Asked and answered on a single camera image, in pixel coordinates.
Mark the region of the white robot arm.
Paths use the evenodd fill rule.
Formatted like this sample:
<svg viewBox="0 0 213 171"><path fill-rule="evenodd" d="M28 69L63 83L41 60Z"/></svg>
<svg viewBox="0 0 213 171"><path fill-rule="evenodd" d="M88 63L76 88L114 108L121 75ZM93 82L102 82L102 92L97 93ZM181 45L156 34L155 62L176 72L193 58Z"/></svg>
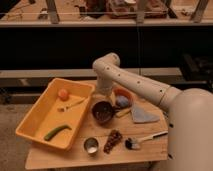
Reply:
<svg viewBox="0 0 213 171"><path fill-rule="evenodd" d="M116 82L169 115L166 171L213 171L213 93L171 85L120 68L109 53L96 59L96 90L110 94Z"/></svg>

